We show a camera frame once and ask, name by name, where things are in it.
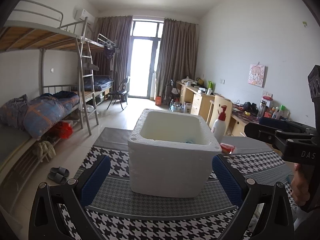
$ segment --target brown curtain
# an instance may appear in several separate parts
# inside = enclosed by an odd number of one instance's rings
[[[186,76],[194,79],[196,72],[196,25],[165,19],[156,72],[156,95],[164,96],[165,86],[173,79]]]
[[[115,80],[113,83],[114,90],[127,76],[131,25],[132,16],[98,18],[96,24],[94,40],[96,41],[98,34],[101,33],[109,40],[116,42],[120,49],[113,70],[110,70],[111,59],[107,59],[103,52],[97,52],[93,57],[93,63],[99,67],[99,71],[94,71],[94,75],[110,75]]]

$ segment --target upper bunk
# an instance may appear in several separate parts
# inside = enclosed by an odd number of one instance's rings
[[[47,17],[60,22],[60,26],[55,28],[39,23],[19,20],[8,20],[0,31],[0,53],[24,49],[55,49],[63,51],[77,51],[76,40],[78,46],[81,46],[82,36],[77,35],[75,33],[76,27],[78,24],[83,24],[85,25],[84,28],[86,28],[86,20],[62,25],[62,12],[35,1],[22,1],[37,4],[42,7],[53,10],[61,14],[61,17],[57,19],[55,17],[51,17],[39,12],[23,9],[14,9],[14,11],[22,11],[31,14],[41,15],[43,17]],[[108,44],[110,42],[109,39],[107,39],[101,34],[98,34],[97,41],[90,40],[86,37],[84,38],[84,40],[89,43],[90,50],[92,52],[103,51],[104,44]]]

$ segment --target pink poster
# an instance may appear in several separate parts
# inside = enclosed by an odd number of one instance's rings
[[[258,87],[262,87],[263,79],[264,79],[264,66],[250,65],[248,83]]]

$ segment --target slipper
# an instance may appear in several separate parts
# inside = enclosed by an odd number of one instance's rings
[[[58,168],[51,168],[50,169],[51,173],[59,173],[62,176],[68,177],[70,175],[69,170],[67,170],[66,168],[62,168],[62,167],[58,167]]]
[[[67,178],[65,176],[62,176],[59,173],[53,173],[53,172],[50,172],[48,174],[48,179],[51,179],[55,183],[60,184],[60,185],[63,185],[67,182]]]

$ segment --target bed ladder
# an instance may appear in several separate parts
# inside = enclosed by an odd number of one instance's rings
[[[89,62],[91,62],[91,64],[93,64],[93,60],[92,60],[92,55],[91,55],[91,50],[90,50],[90,46],[89,43],[87,41],[85,41],[85,30],[86,30],[86,26],[87,26],[87,20],[88,18],[86,17],[83,23],[83,28],[82,28],[82,36],[81,36],[81,43],[80,43],[80,48],[79,48],[79,43],[78,43],[78,39],[75,39],[75,43],[76,43],[76,48],[77,49],[77,54],[78,54],[78,95],[82,96],[82,103],[81,100],[79,100],[79,107],[80,107],[80,119],[82,119],[82,105],[84,108],[84,116],[86,118],[86,122],[87,122],[87,127],[88,127],[88,131],[89,131],[89,135],[92,135],[91,133],[91,128],[90,128],[90,124],[89,124],[89,116],[91,116],[93,113],[96,116],[96,121],[97,121],[97,125],[99,125],[99,119],[98,119],[98,113],[97,113],[97,104],[96,104],[96,98],[94,96],[94,85],[93,85],[93,70],[90,70],[90,74],[88,75],[84,75],[83,74],[83,59],[86,61],[86,59],[89,59]],[[84,44],[86,44],[87,47],[87,54],[88,55],[83,55],[83,46]],[[91,77],[91,95],[92,95],[92,101],[93,101],[93,107],[94,110],[88,114],[87,111],[87,104],[85,101],[85,94],[84,94],[84,78],[85,77]]]

